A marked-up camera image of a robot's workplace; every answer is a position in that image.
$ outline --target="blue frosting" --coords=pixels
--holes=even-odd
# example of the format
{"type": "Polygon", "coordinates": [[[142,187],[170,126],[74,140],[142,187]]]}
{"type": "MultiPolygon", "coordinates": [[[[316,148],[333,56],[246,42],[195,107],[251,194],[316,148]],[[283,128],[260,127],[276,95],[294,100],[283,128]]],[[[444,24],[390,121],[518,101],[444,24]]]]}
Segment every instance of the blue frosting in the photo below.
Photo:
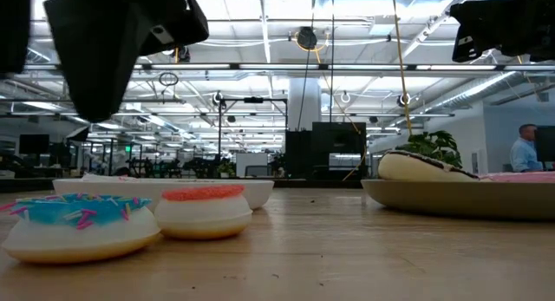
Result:
{"type": "MultiPolygon", "coordinates": [[[[48,225],[65,225],[77,227],[77,222],[82,217],[75,217],[73,219],[66,219],[71,213],[81,213],[85,215],[83,210],[90,210],[96,214],[89,214],[87,221],[92,221],[95,225],[106,225],[116,220],[124,219],[121,210],[126,211],[126,205],[129,205],[131,215],[133,211],[141,209],[143,206],[148,205],[151,200],[144,198],[137,198],[135,204],[133,198],[123,198],[120,196],[110,195],[88,195],[86,193],[70,193],[64,194],[62,198],[28,198],[17,200],[16,205],[11,208],[11,211],[17,211],[23,207],[29,210],[29,220],[48,225]]],[[[20,212],[20,218],[25,219],[25,212],[20,212]]]]}

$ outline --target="pink frosting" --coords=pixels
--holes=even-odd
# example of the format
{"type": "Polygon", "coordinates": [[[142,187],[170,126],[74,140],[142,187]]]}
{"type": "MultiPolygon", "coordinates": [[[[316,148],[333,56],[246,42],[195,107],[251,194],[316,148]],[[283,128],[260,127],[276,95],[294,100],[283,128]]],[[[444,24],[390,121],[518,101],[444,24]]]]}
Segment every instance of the pink frosting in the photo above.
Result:
{"type": "Polygon", "coordinates": [[[492,173],[480,176],[481,180],[517,183],[555,183],[555,172],[492,173]]]}

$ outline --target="desk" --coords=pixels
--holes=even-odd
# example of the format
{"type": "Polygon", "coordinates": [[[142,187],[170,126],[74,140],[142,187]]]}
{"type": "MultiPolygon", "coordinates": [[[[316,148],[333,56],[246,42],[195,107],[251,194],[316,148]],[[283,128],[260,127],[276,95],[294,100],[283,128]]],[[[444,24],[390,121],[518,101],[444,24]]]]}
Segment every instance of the desk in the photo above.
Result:
{"type": "MultiPolygon", "coordinates": [[[[361,194],[276,189],[237,238],[161,239],[103,263],[37,267],[2,252],[0,300],[555,299],[553,224],[364,209],[361,194]]],[[[14,223],[0,216],[0,240],[14,223]]]]}

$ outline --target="red sprinkles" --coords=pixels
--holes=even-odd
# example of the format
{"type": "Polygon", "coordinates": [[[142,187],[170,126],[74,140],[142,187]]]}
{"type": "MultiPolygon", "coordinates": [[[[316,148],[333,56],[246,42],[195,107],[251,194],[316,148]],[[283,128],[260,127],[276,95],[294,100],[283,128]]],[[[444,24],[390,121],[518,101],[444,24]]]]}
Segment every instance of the red sprinkles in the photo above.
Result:
{"type": "Polygon", "coordinates": [[[169,201],[215,200],[237,197],[244,190],[242,185],[194,187],[164,192],[162,197],[169,201]]]}

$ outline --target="white plate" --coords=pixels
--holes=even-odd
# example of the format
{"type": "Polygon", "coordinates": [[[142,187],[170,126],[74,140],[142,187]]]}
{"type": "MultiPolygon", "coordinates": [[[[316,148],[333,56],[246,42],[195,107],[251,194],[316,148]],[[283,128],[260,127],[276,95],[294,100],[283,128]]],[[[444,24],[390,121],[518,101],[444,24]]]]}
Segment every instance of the white plate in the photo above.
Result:
{"type": "Polygon", "coordinates": [[[404,211],[492,219],[555,219],[555,183],[361,182],[370,198],[404,211]]]}
{"type": "Polygon", "coordinates": [[[81,179],[54,180],[54,189],[62,193],[93,193],[110,194],[125,197],[150,198],[153,202],[148,206],[154,209],[162,193],[188,187],[216,186],[216,185],[243,185],[243,196],[254,210],[263,206],[270,198],[271,189],[274,187],[272,180],[186,180],[186,179],[138,179],[137,181],[105,181],[81,179]]]}

